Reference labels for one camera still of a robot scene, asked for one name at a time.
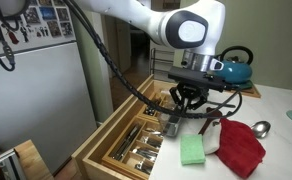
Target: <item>utensil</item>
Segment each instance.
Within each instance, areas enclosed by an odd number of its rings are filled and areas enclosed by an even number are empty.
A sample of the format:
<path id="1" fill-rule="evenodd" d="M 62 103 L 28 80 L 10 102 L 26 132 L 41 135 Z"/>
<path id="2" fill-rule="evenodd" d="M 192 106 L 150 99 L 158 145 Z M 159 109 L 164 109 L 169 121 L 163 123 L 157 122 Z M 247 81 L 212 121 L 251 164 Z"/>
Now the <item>utensil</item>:
<path id="1" fill-rule="evenodd" d="M 161 144 L 162 144 L 160 141 L 157 141 L 157 140 L 152 139 L 152 138 L 147 137 L 147 136 L 142 136 L 141 141 L 142 141 L 143 143 L 146 143 L 146 144 L 148 144 L 148 145 L 153 146 L 153 147 L 156 148 L 156 149 L 159 149 L 160 146 L 161 146 Z"/>
<path id="2" fill-rule="evenodd" d="M 157 131 L 155 129 L 152 128 L 146 128 L 145 131 L 147 131 L 150 134 L 156 135 L 157 137 L 163 138 L 162 132 Z"/>
<path id="3" fill-rule="evenodd" d="M 254 132 L 254 135 L 256 138 L 264 138 L 268 131 L 270 130 L 270 123 L 267 121 L 259 121 L 255 124 L 253 124 L 250 128 L 252 129 L 252 131 Z"/>
<path id="4" fill-rule="evenodd" d="M 150 175 L 153 167 L 151 165 L 146 164 L 144 161 L 141 161 L 135 165 L 135 169 Z"/>
<path id="5" fill-rule="evenodd" d="M 147 159 L 149 159 L 152 162 L 155 162 L 156 158 L 157 158 L 157 152 L 152 151 L 148 148 L 136 148 L 132 151 L 133 153 L 139 154 Z"/>
<path id="6" fill-rule="evenodd" d="M 125 155 L 126 151 L 128 150 L 129 145 L 132 143 L 133 139 L 135 139 L 136 135 L 138 134 L 140 129 L 140 125 L 136 124 L 133 129 L 130 131 L 129 134 L 125 137 L 122 144 L 119 146 L 115 155 L 113 156 L 114 159 L 120 161 L 122 157 Z"/>

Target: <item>white countertop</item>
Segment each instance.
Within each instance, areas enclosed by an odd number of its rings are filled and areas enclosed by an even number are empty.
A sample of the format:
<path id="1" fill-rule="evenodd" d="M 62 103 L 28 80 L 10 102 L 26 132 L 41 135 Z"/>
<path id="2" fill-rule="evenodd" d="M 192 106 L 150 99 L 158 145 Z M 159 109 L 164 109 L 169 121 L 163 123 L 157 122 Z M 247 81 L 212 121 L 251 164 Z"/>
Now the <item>white countertop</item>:
<path id="1" fill-rule="evenodd" d="M 249 179 L 292 179 L 292 120 L 286 116 L 286 111 L 292 110 L 292 90 L 256 86 L 262 97 L 243 96 L 241 109 L 229 120 L 237 120 L 247 125 L 257 121 L 268 121 L 271 129 L 266 138 L 259 140 L 266 155 Z M 209 100 L 221 102 L 230 94 L 210 91 Z M 199 112 L 204 112 L 204 105 Z M 181 165 L 180 135 L 197 134 L 205 119 L 185 119 L 180 126 L 178 136 L 165 137 L 156 163 L 150 175 L 152 180 L 163 179 L 241 179 L 219 160 L 215 154 L 207 155 L 204 164 Z"/>

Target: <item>black handle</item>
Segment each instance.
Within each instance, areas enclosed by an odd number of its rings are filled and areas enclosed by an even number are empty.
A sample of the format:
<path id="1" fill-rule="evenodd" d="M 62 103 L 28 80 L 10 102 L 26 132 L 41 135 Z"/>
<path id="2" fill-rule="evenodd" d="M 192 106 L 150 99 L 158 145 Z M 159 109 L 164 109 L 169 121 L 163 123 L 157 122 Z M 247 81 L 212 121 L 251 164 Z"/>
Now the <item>black handle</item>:
<path id="1" fill-rule="evenodd" d="M 233 51 L 233 50 L 245 51 L 248 54 L 248 61 L 246 63 L 248 65 L 250 65 L 253 62 L 253 58 L 254 58 L 253 52 L 250 49 L 248 49 L 247 47 L 244 47 L 244 46 L 232 46 L 232 47 L 229 47 L 229 48 L 225 49 L 222 52 L 222 54 L 220 55 L 220 61 L 224 60 L 224 57 L 225 57 L 226 53 L 228 53 L 229 51 Z"/>

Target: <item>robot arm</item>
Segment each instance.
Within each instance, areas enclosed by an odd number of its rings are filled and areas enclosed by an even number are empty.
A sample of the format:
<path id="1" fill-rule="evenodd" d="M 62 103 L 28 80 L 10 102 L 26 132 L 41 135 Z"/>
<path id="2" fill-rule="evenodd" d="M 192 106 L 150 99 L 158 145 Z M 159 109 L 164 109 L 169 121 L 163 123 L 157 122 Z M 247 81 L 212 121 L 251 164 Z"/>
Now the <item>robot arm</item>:
<path id="1" fill-rule="evenodd" d="M 136 0 L 77 0 L 87 10 L 122 19 L 149 34 L 152 40 L 174 49 L 187 49 L 192 58 L 184 68 L 207 72 L 223 64 L 212 58 L 222 33 L 225 6 L 215 0 L 200 0 L 186 8 L 156 12 Z M 193 53 L 200 54 L 199 60 Z"/>
<path id="2" fill-rule="evenodd" d="M 4 17 L 20 15 L 28 5 L 28 0 L 0 0 L 0 10 Z"/>

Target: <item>photo on refrigerator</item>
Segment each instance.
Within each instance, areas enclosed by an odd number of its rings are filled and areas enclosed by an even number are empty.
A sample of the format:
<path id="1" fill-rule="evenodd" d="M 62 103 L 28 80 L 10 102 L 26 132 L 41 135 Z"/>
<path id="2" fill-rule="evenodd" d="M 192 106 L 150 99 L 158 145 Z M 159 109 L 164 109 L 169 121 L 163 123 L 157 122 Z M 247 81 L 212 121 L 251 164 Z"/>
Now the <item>photo on refrigerator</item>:
<path id="1" fill-rule="evenodd" d="M 30 6 L 38 6 L 37 0 L 30 0 L 29 5 Z"/>
<path id="2" fill-rule="evenodd" d="M 61 36 L 57 21 L 48 21 L 47 25 L 52 37 Z"/>
<path id="3" fill-rule="evenodd" d="M 39 4 L 42 6 L 52 6 L 51 0 L 38 0 Z"/>
<path id="4" fill-rule="evenodd" d="M 69 21 L 69 15 L 66 8 L 56 8 L 56 11 L 60 21 Z"/>
<path id="5" fill-rule="evenodd" d="M 54 5 L 55 6 L 65 6 L 65 3 L 63 0 L 54 0 Z"/>
<path id="6" fill-rule="evenodd" d="M 62 22 L 60 23 L 60 27 L 62 29 L 62 33 L 64 36 L 71 36 L 73 35 L 73 29 L 70 22 Z"/>
<path id="7" fill-rule="evenodd" d="M 56 14 L 53 7 L 39 7 L 43 20 L 55 20 Z"/>
<path id="8" fill-rule="evenodd" d="M 40 23 L 39 16 L 35 7 L 30 7 L 24 13 L 27 23 Z"/>

